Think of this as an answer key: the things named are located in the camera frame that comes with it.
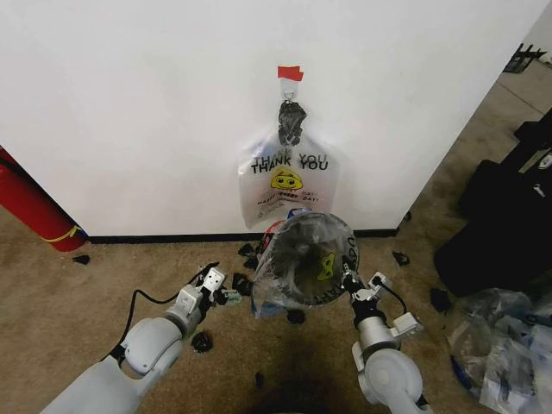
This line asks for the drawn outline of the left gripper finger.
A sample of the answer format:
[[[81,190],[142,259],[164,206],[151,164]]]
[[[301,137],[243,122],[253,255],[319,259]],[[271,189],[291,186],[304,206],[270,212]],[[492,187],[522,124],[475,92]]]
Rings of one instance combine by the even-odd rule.
[[[209,270],[211,268],[217,267],[219,265],[219,261],[211,262],[207,264],[205,267],[201,268],[194,276],[194,279],[204,279],[205,276],[208,274]]]
[[[234,289],[226,289],[224,287],[215,291],[215,302],[218,305],[238,304],[242,301],[242,295]]]

